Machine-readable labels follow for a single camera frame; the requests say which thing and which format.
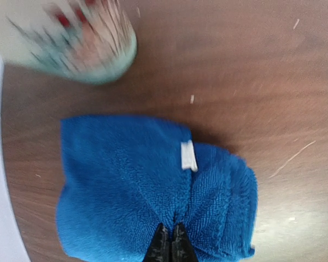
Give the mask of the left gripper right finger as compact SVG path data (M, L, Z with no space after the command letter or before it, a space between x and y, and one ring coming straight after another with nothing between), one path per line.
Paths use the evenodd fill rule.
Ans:
M197 262L197 256L183 223L177 224L173 230L171 242L171 261Z

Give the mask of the blue towel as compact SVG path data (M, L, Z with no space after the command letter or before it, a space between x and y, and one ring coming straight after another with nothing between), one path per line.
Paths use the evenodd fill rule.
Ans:
M163 224L184 224L199 261L250 258L257 180L228 150L159 118L86 115L61 122L63 251L83 261L142 261Z

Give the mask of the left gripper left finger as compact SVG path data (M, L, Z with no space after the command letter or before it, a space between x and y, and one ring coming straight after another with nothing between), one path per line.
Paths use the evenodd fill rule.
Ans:
M143 262L170 262L170 241L167 228L158 224Z

